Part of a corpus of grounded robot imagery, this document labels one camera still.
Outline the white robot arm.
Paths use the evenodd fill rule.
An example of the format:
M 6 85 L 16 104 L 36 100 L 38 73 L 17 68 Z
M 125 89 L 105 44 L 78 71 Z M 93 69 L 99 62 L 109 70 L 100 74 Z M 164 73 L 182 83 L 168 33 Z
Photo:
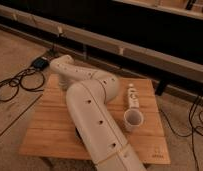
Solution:
M 76 66 L 70 55 L 52 60 L 50 68 L 59 75 L 67 109 L 97 171 L 147 171 L 106 107 L 118 95 L 118 78 Z

